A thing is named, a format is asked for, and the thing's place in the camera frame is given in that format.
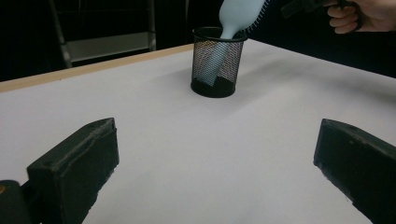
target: wooden table edge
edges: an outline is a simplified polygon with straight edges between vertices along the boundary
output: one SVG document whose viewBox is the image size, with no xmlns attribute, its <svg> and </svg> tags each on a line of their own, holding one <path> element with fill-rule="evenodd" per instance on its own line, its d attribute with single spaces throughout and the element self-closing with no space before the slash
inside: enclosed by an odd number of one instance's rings
<svg viewBox="0 0 396 224">
<path fill-rule="evenodd" d="M 88 74 L 108 68 L 118 67 L 129 63 L 139 63 L 139 62 L 191 50 L 192 48 L 193 48 L 193 44 L 183 45 L 180 47 L 152 51 L 148 53 L 138 54 L 138 55 L 106 61 L 102 63 L 93 63 L 81 67 L 74 67 L 74 68 L 64 69 L 64 70 L 50 72 L 36 76 L 22 77 L 18 79 L 12 79 L 9 81 L 3 81 L 0 82 L 0 92 L 15 91 L 18 89 L 36 86 L 56 80 L 62 80 L 65 78 L 81 76 L 84 74 Z"/>
</svg>

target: finger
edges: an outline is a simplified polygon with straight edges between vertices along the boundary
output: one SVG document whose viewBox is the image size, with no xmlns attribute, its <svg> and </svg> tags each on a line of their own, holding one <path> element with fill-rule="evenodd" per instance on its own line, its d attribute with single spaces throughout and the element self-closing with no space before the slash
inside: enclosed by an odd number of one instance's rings
<svg viewBox="0 0 396 224">
<path fill-rule="evenodd" d="M 358 23 L 357 22 L 352 22 L 343 26 L 339 26 L 337 28 L 334 29 L 336 34 L 342 35 L 342 34 L 347 34 L 353 30 L 356 29 L 356 27 L 358 27 Z"/>
<path fill-rule="evenodd" d="M 339 27 L 344 26 L 354 21 L 357 21 L 359 16 L 357 14 L 350 14 L 344 18 L 333 18 L 330 20 L 330 26 L 332 27 Z"/>
<path fill-rule="evenodd" d="M 344 7 L 344 9 L 341 9 L 340 7 L 333 6 L 333 7 L 329 7 L 329 9 L 327 10 L 327 14 L 329 14 L 329 16 L 334 18 L 344 18 L 355 12 L 356 12 L 355 7 Z"/>
</svg>

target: black mesh cup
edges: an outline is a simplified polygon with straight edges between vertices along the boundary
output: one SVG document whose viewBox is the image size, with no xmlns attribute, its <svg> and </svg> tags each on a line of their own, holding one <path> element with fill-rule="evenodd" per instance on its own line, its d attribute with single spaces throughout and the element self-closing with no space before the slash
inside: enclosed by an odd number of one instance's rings
<svg viewBox="0 0 396 224">
<path fill-rule="evenodd" d="M 243 32 L 233 39 L 221 39 L 221 33 L 218 27 L 193 30 L 191 88 L 206 97 L 227 97 L 235 92 L 242 47 L 248 39 Z"/>
</svg>

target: hand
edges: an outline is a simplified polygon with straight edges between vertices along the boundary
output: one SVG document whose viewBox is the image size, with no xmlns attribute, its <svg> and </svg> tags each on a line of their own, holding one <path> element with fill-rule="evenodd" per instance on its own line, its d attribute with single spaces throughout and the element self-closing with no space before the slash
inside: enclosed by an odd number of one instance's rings
<svg viewBox="0 0 396 224">
<path fill-rule="evenodd" d="M 358 27 L 358 32 L 387 32 L 396 30 L 396 1 L 395 0 L 347 0 L 356 3 L 355 6 L 337 6 L 336 0 L 327 0 L 324 4 L 329 7 L 328 14 L 332 17 L 330 26 L 337 34 L 346 34 Z"/>
</svg>

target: white table surface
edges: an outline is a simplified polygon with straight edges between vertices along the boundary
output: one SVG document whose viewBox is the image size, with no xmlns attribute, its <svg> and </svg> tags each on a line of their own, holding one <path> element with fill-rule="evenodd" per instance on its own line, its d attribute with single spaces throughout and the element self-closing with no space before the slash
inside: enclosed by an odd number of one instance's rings
<svg viewBox="0 0 396 224">
<path fill-rule="evenodd" d="M 313 165 L 322 119 L 396 145 L 396 79 L 248 40 L 236 92 L 190 89 L 192 51 L 0 93 L 0 179 L 113 117 L 120 165 L 84 223 L 371 223 Z"/>
</svg>

